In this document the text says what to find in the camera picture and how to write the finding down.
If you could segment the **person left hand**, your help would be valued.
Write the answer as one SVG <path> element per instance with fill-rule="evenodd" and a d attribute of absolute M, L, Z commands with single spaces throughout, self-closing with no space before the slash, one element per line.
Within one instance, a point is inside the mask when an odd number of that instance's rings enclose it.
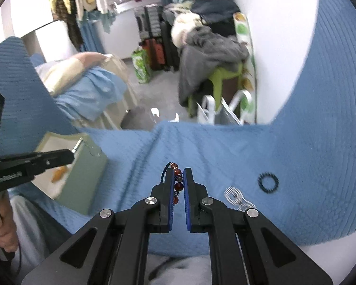
<path fill-rule="evenodd" d="M 0 247 L 7 253 L 18 250 L 18 236 L 8 192 L 0 195 Z"/>

